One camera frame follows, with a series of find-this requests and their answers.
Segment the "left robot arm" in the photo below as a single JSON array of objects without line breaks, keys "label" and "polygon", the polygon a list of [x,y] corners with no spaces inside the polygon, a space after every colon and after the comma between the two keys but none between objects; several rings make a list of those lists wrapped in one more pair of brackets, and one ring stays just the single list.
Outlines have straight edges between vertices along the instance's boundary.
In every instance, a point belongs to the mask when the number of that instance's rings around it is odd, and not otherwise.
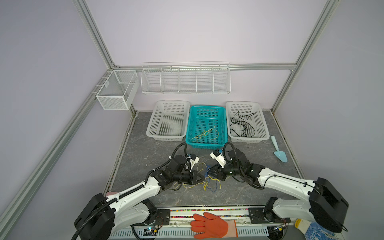
[{"label": "left robot arm", "polygon": [[122,192],[109,196],[102,193],[94,195],[74,222],[73,240],[106,240],[116,231],[128,226],[153,222],[157,208],[149,200],[159,193],[172,189],[172,185],[197,185],[205,180],[197,170],[199,162],[195,154],[187,153],[187,144],[183,155],[172,152],[162,165],[150,170],[145,179]]}]

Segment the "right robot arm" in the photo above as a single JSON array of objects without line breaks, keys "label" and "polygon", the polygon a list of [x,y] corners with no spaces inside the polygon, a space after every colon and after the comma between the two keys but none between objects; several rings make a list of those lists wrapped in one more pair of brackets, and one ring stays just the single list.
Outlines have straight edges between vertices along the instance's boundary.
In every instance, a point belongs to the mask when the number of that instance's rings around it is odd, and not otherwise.
[{"label": "right robot arm", "polygon": [[269,222],[283,219],[302,219],[313,221],[333,233],[346,231],[345,218],[349,208],[348,201],[326,179],[306,180],[273,171],[260,164],[251,163],[239,149],[216,149],[211,158],[217,161],[208,174],[220,181],[238,176],[240,180],[254,189],[273,189],[291,197],[284,200],[271,197],[263,214]]}]

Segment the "teal plastic basket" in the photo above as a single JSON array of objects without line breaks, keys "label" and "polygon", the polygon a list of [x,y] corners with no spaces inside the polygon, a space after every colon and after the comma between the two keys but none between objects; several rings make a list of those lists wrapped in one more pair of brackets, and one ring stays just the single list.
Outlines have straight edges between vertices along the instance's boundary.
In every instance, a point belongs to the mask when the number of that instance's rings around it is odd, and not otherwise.
[{"label": "teal plastic basket", "polygon": [[186,143],[197,149],[221,149],[228,142],[224,107],[195,105],[190,108]]}]

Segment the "orange rubber glove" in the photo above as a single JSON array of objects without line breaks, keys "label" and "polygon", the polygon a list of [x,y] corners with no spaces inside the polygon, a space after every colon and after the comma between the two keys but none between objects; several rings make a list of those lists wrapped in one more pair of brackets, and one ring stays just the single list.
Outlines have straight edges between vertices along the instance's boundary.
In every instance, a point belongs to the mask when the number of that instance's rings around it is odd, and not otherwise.
[{"label": "orange rubber glove", "polygon": [[195,239],[237,238],[238,230],[235,220],[225,221],[220,217],[204,212],[203,215],[194,214],[190,223],[191,231],[196,233]]}]

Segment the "white plastic basket right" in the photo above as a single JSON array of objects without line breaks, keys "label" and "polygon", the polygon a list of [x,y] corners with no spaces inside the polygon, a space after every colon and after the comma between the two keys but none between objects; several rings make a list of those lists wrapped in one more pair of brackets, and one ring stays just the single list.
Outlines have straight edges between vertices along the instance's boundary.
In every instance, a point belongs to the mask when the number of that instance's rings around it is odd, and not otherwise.
[{"label": "white plastic basket right", "polygon": [[228,135],[232,142],[259,143],[270,138],[263,110],[258,103],[226,102]]}]

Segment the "white plastic basket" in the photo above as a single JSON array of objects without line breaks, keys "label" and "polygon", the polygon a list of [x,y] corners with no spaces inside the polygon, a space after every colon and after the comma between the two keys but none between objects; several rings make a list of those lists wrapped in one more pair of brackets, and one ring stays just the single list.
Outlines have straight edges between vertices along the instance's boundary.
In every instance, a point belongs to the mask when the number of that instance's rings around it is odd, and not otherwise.
[{"label": "white plastic basket", "polygon": [[226,102],[228,135],[232,142],[259,143],[270,138],[263,110],[258,103]]},{"label": "white plastic basket", "polygon": [[189,113],[189,102],[158,101],[147,127],[147,136],[156,141],[182,141],[187,134]]}]

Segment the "white plastic basket left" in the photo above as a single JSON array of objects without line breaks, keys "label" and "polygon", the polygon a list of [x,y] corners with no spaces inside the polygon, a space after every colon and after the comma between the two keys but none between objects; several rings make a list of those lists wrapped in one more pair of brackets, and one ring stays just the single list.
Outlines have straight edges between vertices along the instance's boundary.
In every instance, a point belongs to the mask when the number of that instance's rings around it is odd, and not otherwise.
[{"label": "white plastic basket left", "polygon": [[156,141],[182,141],[187,134],[189,113],[189,102],[158,101],[147,127],[147,136]]}]

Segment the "pink purple brush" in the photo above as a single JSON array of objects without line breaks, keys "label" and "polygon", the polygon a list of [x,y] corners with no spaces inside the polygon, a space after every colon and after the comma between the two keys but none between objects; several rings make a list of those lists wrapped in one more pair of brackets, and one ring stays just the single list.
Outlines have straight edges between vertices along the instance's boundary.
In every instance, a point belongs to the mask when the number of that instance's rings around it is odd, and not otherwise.
[{"label": "pink purple brush", "polygon": [[115,196],[116,196],[116,194],[118,194],[118,192],[108,192],[108,193],[106,193],[106,197],[112,197],[112,198],[114,198]]}]

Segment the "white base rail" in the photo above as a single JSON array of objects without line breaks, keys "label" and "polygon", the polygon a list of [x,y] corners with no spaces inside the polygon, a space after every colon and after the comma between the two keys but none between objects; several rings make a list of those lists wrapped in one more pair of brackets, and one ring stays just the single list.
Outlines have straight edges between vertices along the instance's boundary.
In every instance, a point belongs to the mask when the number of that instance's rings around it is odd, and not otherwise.
[{"label": "white base rail", "polygon": [[190,223],[195,214],[210,213],[224,221],[235,221],[238,237],[267,237],[280,240],[292,219],[268,220],[263,206],[155,207],[144,201],[125,210],[106,207],[92,217],[80,231],[82,240],[193,239]]}]

